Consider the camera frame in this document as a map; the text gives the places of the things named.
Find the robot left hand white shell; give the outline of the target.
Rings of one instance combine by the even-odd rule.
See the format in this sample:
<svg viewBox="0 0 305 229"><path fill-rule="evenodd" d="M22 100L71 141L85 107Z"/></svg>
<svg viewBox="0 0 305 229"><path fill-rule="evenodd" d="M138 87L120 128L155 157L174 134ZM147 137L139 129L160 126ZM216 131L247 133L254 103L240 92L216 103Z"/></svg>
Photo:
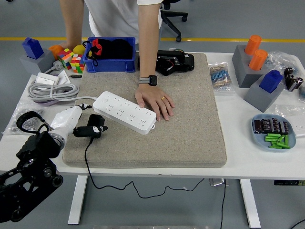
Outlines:
<svg viewBox="0 0 305 229"><path fill-rule="evenodd" d="M76 127L82 111L90 108L92 108L91 105L80 104L57 113L51 123L50 135L59 137L61 140L66 140L70 134L75 137L99 138L102 132L108 129L104 125L105 119L99 114L91 114L86 126Z"/></svg>

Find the person's left hand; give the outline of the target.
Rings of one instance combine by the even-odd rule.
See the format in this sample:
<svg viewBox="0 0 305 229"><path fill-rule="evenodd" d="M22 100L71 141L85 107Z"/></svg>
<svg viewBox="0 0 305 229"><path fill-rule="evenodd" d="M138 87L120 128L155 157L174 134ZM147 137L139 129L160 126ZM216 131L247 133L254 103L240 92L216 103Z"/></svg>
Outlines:
<svg viewBox="0 0 305 229"><path fill-rule="evenodd" d="M172 98L158 86L140 83L135 91L135 99L141 108L147 103L156 113L157 121L160 121L161 117L168 121L173 116L175 104Z"/></svg>

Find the person's right hand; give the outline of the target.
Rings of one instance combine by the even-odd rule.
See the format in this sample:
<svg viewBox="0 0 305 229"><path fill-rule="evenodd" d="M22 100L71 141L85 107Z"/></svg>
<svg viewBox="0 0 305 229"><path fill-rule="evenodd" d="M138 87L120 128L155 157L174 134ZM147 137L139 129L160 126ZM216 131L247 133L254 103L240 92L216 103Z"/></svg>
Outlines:
<svg viewBox="0 0 305 229"><path fill-rule="evenodd" d="M60 43L60 46L63 48L63 49L70 49L70 50L73 50L77 45L80 45L80 43L76 43L76 42L68 42L68 41L64 41L62 43Z"/></svg>

